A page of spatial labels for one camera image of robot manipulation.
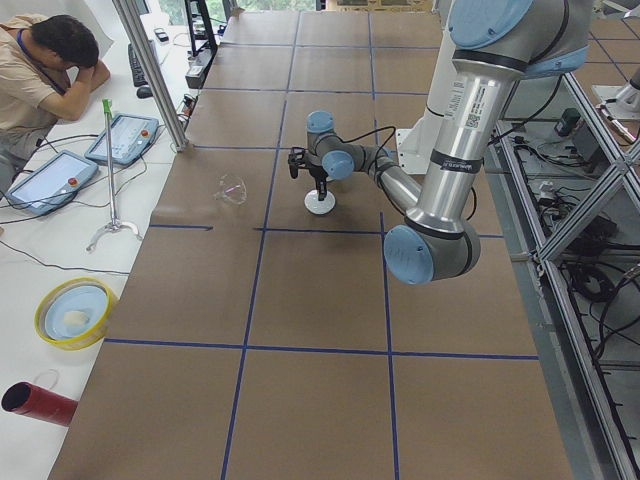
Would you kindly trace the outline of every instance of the gray pants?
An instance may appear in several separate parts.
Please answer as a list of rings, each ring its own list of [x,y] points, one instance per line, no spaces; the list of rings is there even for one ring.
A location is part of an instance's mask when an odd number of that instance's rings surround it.
[[[49,130],[51,127],[21,133],[0,130],[0,198],[11,187],[13,177],[24,169]]]

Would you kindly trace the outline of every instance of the beige shirt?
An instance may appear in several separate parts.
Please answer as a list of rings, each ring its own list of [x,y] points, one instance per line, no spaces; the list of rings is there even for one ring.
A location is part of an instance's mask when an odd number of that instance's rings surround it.
[[[24,14],[0,23],[0,132],[31,131],[58,121],[55,115],[38,108],[42,100],[57,93],[43,71],[65,89],[71,85],[69,76],[42,66],[40,70],[7,32],[46,19],[44,15]]]

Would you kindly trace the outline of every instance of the lanyard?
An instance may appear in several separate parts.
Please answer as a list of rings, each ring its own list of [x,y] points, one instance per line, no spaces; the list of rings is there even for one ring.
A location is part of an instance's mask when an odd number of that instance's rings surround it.
[[[24,46],[24,42],[22,41],[22,32],[23,32],[22,29],[18,30],[18,35],[17,35],[17,38],[16,38],[16,40],[18,41],[18,45],[20,46],[20,49],[27,56],[27,58],[29,58],[29,60],[31,60],[35,64],[35,67],[40,71],[40,73],[42,73],[45,77],[47,77],[49,79],[49,81],[51,82],[51,86],[60,95],[64,95],[67,90],[65,88],[61,87],[58,82],[56,82],[53,78],[51,78],[51,76],[49,76],[49,74],[47,72],[45,72],[42,68],[40,68],[38,66],[39,62],[35,58],[33,58],[31,56],[31,54],[29,53],[29,50],[27,50],[27,47]]]

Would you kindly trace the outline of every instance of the white table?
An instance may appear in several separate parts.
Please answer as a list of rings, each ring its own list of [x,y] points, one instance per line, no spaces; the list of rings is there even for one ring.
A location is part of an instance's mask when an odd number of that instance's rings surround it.
[[[184,74],[188,69],[188,36],[178,28],[168,30],[171,40],[159,46],[158,57],[169,92],[177,107],[184,94],[193,95],[187,87]],[[112,100],[114,115],[118,112],[155,117],[160,120],[153,98],[138,99],[132,84],[127,56],[128,40],[116,39],[104,57],[112,77],[93,93],[89,108],[79,122],[59,124],[49,140],[79,134],[99,134],[105,120],[103,98]],[[146,162],[137,161],[116,174],[116,189],[126,180],[146,172],[131,181],[117,195],[118,216],[134,222],[144,236],[149,217],[167,178],[175,151],[168,132],[161,134],[155,145],[144,155]],[[55,143],[56,149],[67,149],[83,154],[92,139]],[[35,169],[50,159],[55,152],[41,149],[29,162]],[[106,167],[100,167],[95,178],[106,177]],[[129,272],[141,242],[128,229],[104,235],[94,252],[85,248],[94,233],[110,222],[107,179],[81,191],[76,200],[89,204],[107,204],[91,208],[71,203],[52,214],[20,223],[5,224],[30,216],[26,211],[0,203],[0,225],[5,232],[0,240],[24,250],[48,264],[81,266],[98,270]],[[26,256],[0,245],[0,393],[20,382],[34,382],[43,372],[53,370],[58,380],[53,391],[80,399],[91,368],[100,349],[95,344],[79,351],[63,351],[44,342],[34,329],[34,314],[44,296],[64,281],[89,276],[96,278],[120,295],[127,281],[126,275],[90,273],[81,270],[65,271],[44,267]],[[0,477],[13,480],[42,480],[58,455],[67,429],[39,420],[0,410]]]

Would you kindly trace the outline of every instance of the red cylinder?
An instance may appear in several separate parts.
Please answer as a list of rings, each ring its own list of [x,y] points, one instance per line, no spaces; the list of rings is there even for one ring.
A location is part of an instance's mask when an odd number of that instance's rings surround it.
[[[16,383],[2,397],[2,408],[11,413],[68,427],[78,402],[28,382]]]

